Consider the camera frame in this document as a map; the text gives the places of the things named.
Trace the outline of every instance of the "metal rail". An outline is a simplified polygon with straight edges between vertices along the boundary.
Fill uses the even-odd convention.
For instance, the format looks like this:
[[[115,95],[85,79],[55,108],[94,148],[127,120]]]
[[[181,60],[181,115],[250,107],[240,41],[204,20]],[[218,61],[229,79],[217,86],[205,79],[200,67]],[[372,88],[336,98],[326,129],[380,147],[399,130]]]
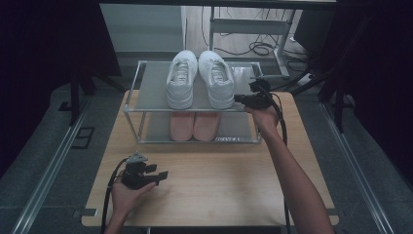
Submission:
[[[69,151],[70,146],[72,145],[72,142],[76,137],[76,134],[85,119],[87,110],[91,102],[92,97],[85,97],[85,99],[82,101],[80,115],[78,119],[68,129],[63,141],[58,147],[42,178],[40,179],[32,195],[30,196],[30,199],[25,205],[24,210],[22,211],[18,221],[16,222],[12,233],[28,233],[28,231],[30,230],[31,225],[33,224],[34,219],[38,215],[43,205],[43,202],[45,201],[49,193],[49,190],[55,181],[55,178],[60,170],[60,167],[64,159],[66,158],[67,152]]]
[[[367,178],[362,172],[362,169],[360,165],[358,164],[357,158],[352,148],[349,146],[346,140],[346,137],[342,133],[340,133],[340,131],[337,129],[334,123],[334,120],[333,120],[333,113],[331,112],[330,108],[327,106],[326,103],[322,103],[320,106],[321,106],[321,110],[326,116],[326,119],[328,121],[328,124],[334,136],[336,137],[339,143],[341,150],[343,151],[346,162],[349,165],[350,171],[352,172],[355,178],[355,181],[357,183],[358,189],[368,209],[370,210],[373,216],[373,219],[376,222],[377,227],[379,228],[380,233],[383,233],[383,234],[394,233],[392,226],[389,223],[389,220],[387,218],[387,215],[385,211],[383,210],[383,207],[380,204],[380,201],[378,200],[376,194],[371,189]]]

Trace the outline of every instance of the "wooden table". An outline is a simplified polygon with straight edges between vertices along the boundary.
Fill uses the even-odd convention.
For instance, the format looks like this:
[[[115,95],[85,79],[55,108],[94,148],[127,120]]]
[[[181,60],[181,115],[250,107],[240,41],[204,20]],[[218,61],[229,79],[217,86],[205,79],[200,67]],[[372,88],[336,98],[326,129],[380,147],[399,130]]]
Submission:
[[[264,140],[258,144],[162,143],[136,145],[121,105],[86,209],[86,226],[99,226],[107,182],[118,163],[135,150],[169,171],[136,205],[125,225],[131,226],[281,226],[285,225],[283,196]],[[288,148],[309,175],[329,210],[334,210],[313,148],[294,99],[279,93],[288,132]],[[139,123],[140,113],[132,120]],[[109,204],[109,219],[112,213]],[[333,224],[338,216],[331,216]]]

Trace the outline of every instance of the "slipper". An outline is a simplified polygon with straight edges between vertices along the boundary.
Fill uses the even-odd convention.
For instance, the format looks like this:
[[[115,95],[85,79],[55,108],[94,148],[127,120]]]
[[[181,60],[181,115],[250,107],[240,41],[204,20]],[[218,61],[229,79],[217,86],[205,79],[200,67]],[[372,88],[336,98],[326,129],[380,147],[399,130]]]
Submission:
[[[170,115],[169,134],[175,141],[185,141],[192,137],[195,112],[174,111]]]
[[[194,138],[201,141],[215,139],[221,114],[219,112],[197,112],[194,124]]]

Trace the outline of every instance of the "black curtain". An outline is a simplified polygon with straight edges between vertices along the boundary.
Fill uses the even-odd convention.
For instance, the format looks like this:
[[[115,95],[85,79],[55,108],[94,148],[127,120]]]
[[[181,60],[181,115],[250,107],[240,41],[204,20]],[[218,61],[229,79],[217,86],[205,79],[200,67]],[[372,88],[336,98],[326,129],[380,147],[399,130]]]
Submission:
[[[75,65],[86,83],[93,71],[121,72],[94,0],[2,1],[0,35],[2,175],[41,121],[52,91],[70,82]]]

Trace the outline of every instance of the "shoe rack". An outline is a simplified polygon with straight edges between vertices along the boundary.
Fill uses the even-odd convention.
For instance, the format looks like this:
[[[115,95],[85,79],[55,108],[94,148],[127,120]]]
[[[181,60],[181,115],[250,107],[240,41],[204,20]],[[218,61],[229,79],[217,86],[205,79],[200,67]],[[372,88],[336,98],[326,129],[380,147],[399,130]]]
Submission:
[[[262,76],[259,62],[227,62],[234,74],[235,94],[250,95],[251,77]],[[172,112],[167,103],[167,77],[170,61],[139,61],[125,105],[125,115],[136,143],[259,143],[261,137],[251,116],[238,102],[228,109],[214,109],[207,96],[207,86],[200,76],[194,80],[193,104],[179,111],[220,112],[221,119],[216,136],[211,141],[193,137],[173,141],[169,134]]]

